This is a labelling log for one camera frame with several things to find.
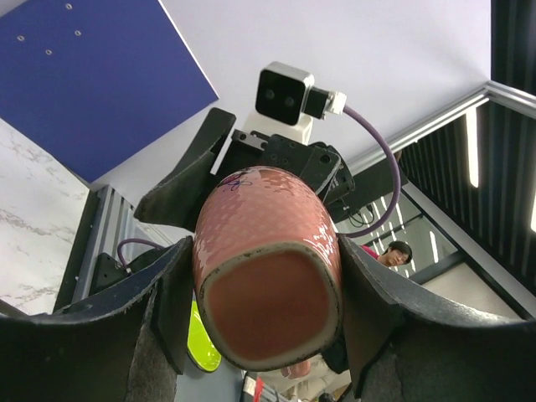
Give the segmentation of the pink mug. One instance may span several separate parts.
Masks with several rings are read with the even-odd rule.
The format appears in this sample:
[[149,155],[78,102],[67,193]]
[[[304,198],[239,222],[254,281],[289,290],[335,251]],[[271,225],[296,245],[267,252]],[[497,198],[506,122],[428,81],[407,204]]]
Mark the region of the pink mug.
[[220,182],[193,238],[198,311],[234,366],[282,369],[319,353],[343,320],[334,224],[297,176],[248,167]]

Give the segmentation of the person with glasses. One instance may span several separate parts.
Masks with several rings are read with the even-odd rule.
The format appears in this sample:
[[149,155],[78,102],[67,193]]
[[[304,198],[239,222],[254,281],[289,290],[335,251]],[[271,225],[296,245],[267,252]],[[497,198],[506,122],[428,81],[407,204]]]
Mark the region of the person with glasses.
[[411,247],[400,240],[389,243],[387,249],[381,255],[366,245],[361,245],[361,248],[387,268],[408,265],[413,259],[413,250]]

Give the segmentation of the blue binder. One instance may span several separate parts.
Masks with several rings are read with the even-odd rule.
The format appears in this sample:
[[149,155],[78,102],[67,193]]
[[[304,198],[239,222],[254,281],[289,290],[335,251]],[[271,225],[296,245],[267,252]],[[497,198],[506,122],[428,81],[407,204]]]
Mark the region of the blue binder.
[[27,1],[1,18],[1,117],[92,183],[217,100],[160,1]]

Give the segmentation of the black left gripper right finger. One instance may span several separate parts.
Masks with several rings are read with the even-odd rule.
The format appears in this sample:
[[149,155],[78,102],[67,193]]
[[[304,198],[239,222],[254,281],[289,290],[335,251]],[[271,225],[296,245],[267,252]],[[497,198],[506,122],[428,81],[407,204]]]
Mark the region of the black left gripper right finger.
[[360,401],[533,401],[535,322],[448,300],[344,235],[344,337]]

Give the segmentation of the green plate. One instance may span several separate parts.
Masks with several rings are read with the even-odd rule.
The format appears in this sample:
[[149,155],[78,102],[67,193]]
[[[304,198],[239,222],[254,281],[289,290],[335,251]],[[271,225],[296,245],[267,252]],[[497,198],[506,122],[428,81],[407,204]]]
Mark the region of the green plate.
[[188,356],[198,369],[211,374],[219,368],[222,356],[204,327],[196,300],[192,300],[187,346]]

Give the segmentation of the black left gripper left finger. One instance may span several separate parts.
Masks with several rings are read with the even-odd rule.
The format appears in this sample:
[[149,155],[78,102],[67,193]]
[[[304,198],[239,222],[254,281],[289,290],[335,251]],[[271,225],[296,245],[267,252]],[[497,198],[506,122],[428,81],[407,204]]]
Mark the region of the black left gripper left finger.
[[54,314],[1,320],[3,401],[173,401],[193,298],[193,240]]

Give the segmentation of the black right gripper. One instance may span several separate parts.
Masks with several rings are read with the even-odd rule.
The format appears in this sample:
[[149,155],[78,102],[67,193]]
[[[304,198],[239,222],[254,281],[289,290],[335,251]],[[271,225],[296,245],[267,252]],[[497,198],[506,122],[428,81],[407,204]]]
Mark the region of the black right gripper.
[[[147,224],[193,231],[203,196],[210,193],[211,168],[234,124],[235,115],[210,109],[178,164],[142,197],[134,217]],[[234,131],[216,178],[254,166],[280,168],[299,177],[333,218],[343,217],[343,197],[355,189],[348,165],[331,145],[306,146],[279,134]]]

